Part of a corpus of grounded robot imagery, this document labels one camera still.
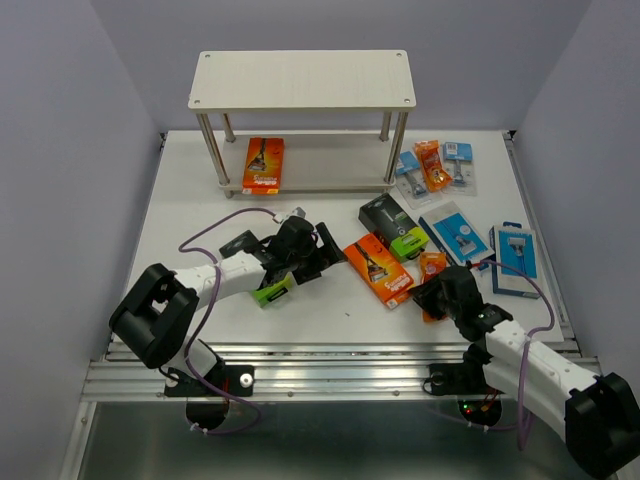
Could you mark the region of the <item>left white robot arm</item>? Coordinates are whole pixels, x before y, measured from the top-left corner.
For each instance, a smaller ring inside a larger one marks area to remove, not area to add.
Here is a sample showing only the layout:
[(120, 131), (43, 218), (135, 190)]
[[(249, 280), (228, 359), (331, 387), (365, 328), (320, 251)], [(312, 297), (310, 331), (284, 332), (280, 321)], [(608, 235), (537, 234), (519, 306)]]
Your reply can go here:
[(223, 359), (199, 340), (192, 320), (210, 312), (216, 301), (268, 289), (287, 277), (299, 285), (321, 277), (346, 256), (324, 223), (303, 214), (278, 219), (277, 232), (260, 239), (245, 231), (199, 267), (171, 270), (148, 266), (109, 319), (111, 331), (149, 369), (161, 370), (177, 383), (185, 380), (199, 393), (248, 397), (253, 371), (228, 370)]

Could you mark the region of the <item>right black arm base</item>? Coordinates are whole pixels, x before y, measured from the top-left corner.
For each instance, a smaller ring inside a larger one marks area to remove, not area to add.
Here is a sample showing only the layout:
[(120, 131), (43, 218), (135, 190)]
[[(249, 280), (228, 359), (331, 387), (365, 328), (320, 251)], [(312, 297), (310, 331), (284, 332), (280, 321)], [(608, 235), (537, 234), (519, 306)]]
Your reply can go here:
[(423, 391), (433, 396), (480, 395), (489, 392), (483, 367), (492, 356), (481, 347), (472, 344), (456, 363), (432, 363), (429, 375), (423, 381)]

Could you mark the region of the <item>orange razor box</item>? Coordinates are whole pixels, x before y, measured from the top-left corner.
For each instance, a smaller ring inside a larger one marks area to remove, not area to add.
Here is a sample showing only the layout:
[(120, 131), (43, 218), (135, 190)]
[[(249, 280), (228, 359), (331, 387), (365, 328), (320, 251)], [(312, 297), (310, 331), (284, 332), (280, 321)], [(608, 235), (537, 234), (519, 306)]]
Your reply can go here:
[(251, 137), (243, 170), (242, 193), (249, 195), (278, 194), (284, 152), (283, 138)]
[(388, 309), (395, 309), (410, 297), (413, 277), (374, 234), (361, 237), (348, 245), (343, 253)]

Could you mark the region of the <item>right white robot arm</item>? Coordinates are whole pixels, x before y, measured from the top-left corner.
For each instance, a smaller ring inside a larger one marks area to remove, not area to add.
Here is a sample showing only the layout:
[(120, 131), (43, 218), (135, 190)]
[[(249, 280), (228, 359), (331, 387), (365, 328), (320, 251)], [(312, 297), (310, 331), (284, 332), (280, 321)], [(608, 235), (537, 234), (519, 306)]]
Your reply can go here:
[(433, 396), (495, 390), (518, 402), (564, 441), (581, 469), (605, 479), (639, 456), (639, 405), (619, 375), (598, 375), (535, 340), (503, 308), (487, 303), (466, 266), (451, 266), (412, 288), (433, 319), (449, 318), (470, 345), (459, 363), (432, 363)]

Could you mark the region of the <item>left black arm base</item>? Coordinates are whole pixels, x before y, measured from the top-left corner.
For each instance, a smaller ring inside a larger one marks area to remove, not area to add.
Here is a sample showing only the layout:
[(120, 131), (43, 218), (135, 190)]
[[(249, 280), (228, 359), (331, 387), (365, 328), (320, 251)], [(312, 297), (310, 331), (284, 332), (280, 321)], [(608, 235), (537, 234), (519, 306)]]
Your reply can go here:
[[(189, 359), (196, 371), (217, 389), (237, 397), (253, 395), (255, 367), (251, 364), (228, 364), (213, 349), (196, 340), (192, 345)], [(165, 376), (164, 394), (167, 397), (187, 398), (217, 396), (189, 370), (184, 351), (159, 369)]]

